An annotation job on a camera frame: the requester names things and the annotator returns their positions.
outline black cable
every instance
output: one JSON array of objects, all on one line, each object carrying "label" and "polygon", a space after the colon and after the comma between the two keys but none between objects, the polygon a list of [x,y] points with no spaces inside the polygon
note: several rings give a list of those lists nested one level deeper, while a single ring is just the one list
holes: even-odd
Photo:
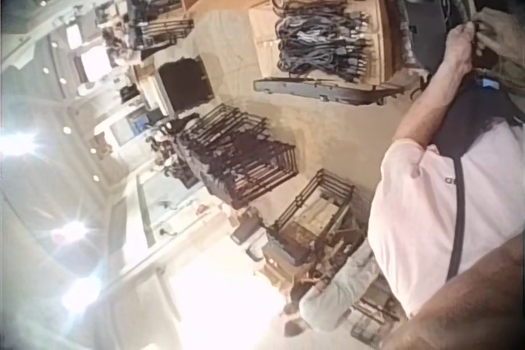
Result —
[{"label": "black cable", "polygon": [[366,75],[367,17],[347,12],[351,1],[363,0],[272,0],[280,17],[278,68],[294,77],[321,70],[350,82]]}]

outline floor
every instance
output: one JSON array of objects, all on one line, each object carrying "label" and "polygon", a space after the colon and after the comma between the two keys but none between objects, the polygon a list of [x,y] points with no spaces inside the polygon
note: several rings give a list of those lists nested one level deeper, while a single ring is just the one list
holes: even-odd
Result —
[{"label": "floor", "polygon": [[382,107],[353,107],[254,92],[253,81],[262,76],[247,12],[207,14],[187,39],[156,54],[155,63],[159,67],[166,61],[196,56],[203,59],[216,95],[199,112],[205,113],[219,102],[232,104],[267,117],[274,138],[297,147],[300,174],[254,203],[265,220],[275,220],[321,168],[359,187],[363,215],[367,215],[367,201],[380,179],[381,159],[410,105],[408,95],[389,99]]},{"label": "floor", "polygon": [[[352,107],[308,98],[255,93],[253,81],[262,76],[247,12],[215,11],[209,13],[196,23],[193,32],[187,39],[181,40],[174,47],[158,52],[154,55],[154,61],[158,68],[167,61],[197,56],[203,60],[216,96],[212,102],[199,107],[198,112],[206,113],[219,102],[232,104],[253,114],[267,117],[272,125],[273,136],[284,142],[293,143],[297,147],[299,175],[254,202],[254,206],[262,213],[266,221],[274,221],[290,204],[294,195],[306,185],[308,179],[321,168],[331,170],[359,187],[360,216],[364,220],[368,218],[369,201],[380,179],[381,159],[389,147],[396,126],[410,105],[408,97],[387,100],[383,107]],[[212,257],[217,264],[222,264],[226,260],[226,258],[217,260],[217,256],[220,256],[219,252]],[[199,258],[195,262],[193,274],[187,273],[185,280],[181,279],[179,283],[171,283],[174,294],[188,294],[182,298],[184,304],[179,305],[181,309],[188,311],[186,321],[189,322],[189,328],[185,329],[187,335],[183,337],[185,348],[205,347],[202,340],[210,338],[213,338],[214,341],[224,340],[225,344],[228,343],[228,347],[236,343],[240,348],[260,350],[268,348],[321,349],[329,347],[356,350],[368,348],[350,335],[349,322],[345,322],[332,333],[321,334],[309,331],[297,338],[285,338],[283,336],[285,320],[278,316],[280,308],[268,309],[269,305],[275,306],[282,300],[273,298],[268,293],[268,291],[271,292],[270,289],[266,287],[258,296],[248,297],[244,302],[236,301],[238,297],[231,290],[235,289],[235,286],[240,287],[239,291],[234,291],[234,293],[240,293],[241,289],[262,291],[260,284],[250,282],[249,285],[249,279],[247,279],[249,276],[244,277],[242,285],[226,285],[225,282],[222,286],[212,287],[213,291],[202,289],[202,291],[195,292],[194,283],[196,282],[188,279],[189,277],[195,277],[197,274],[207,275],[205,278],[200,278],[198,282],[202,284],[222,283],[221,280],[226,280],[226,273],[232,266],[237,266],[236,269],[238,269],[243,265],[230,265],[228,268],[210,264],[209,259]],[[192,300],[191,294],[200,295]],[[207,294],[207,306],[201,312],[196,312],[199,305],[203,305],[202,294]],[[261,297],[269,298],[263,304],[253,304],[249,309],[245,309],[246,304],[251,305],[251,298]],[[218,298],[222,301],[215,302],[214,300]],[[224,313],[226,309],[239,309],[239,313],[228,314],[230,318],[227,318]],[[245,332],[244,336],[235,334],[235,343],[228,340],[230,337],[227,338],[228,335],[226,337],[224,335],[229,331],[231,334],[239,332],[238,330],[231,331],[232,326],[245,324],[243,321],[248,317],[239,320],[239,316],[247,316],[248,313],[257,317],[256,326],[259,328],[246,325],[242,329]],[[209,335],[206,338],[192,334],[191,316],[199,320],[199,323],[194,325],[198,332],[202,332],[202,324],[207,326],[206,331]],[[266,329],[261,331],[261,326],[266,326]]]},{"label": "floor", "polygon": [[285,299],[254,269],[242,249],[225,237],[167,278],[185,350],[369,348],[350,335],[348,321],[331,333],[310,330],[285,338],[286,320],[279,316]]}]

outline person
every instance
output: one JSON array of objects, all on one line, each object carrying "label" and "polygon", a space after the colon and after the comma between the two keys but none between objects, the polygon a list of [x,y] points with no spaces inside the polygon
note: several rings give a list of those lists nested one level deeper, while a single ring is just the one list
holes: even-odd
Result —
[{"label": "person", "polygon": [[[475,20],[490,24],[489,14]],[[523,32],[491,28],[493,39],[482,31],[477,39],[523,61]],[[467,75],[475,33],[472,22],[449,32],[443,62],[395,132],[372,201],[368,240],[409,317],[523,231],[525,116],[493,83]]]},{"label": "person", "polygon": [[525,348],[523,236],[446,283],[412,320],[383,340],[381,349]]},{"label": "person", "polygon": [[[296,286],[292,288],[292,302],[297,301],[294,293],[302,295],[298,305],[300,318],[285,324],[285,337],[297,336],[308,328],[325,332],[335,330],[379,274],[379,266],[365,239],[328,285],[319,280],[305,295],[301,294],[304,284],[299,284],[300,290]],[[286,314],[293,312],[291,305],[285,307]]]}]

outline cable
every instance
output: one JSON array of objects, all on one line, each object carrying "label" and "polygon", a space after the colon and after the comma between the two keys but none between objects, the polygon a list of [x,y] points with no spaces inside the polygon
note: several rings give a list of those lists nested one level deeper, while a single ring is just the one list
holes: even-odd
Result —
[{"label": "cable", "polygon": [[294,77],[321,70],[349,82],[366,75],[368,16],[347,12],[351,1],[364,0],[272,0],[280,17],[277,67]]}]

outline ceiling light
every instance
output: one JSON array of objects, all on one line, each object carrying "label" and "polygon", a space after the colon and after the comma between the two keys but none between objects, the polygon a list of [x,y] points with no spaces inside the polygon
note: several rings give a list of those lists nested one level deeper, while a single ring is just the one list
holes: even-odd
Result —
[{"label": "ceiling light", "polygon": [[34,134],[0,134],[0,152],[6,156],[20,156],[34,151]]},{"label": "ceiling light", "polygon": [[75,280],[75,283],[62,297],[62,305],[73,313],[81,313],[100,295],[102,283],[95,277]]},{"label": "ceiling light", "polygon": [[62,235],[66,238],[67,243],[73,243],[81,240],[88,233],[84,223],[77,220],[70,221],[60,229]]},{"label": "ceiling light", "polygon": [[77,220],[70,221],[61,229],[54,229],[51,237],[54,243],[58,245],[74,243],[80,241],[88,233],[85,225]]}]

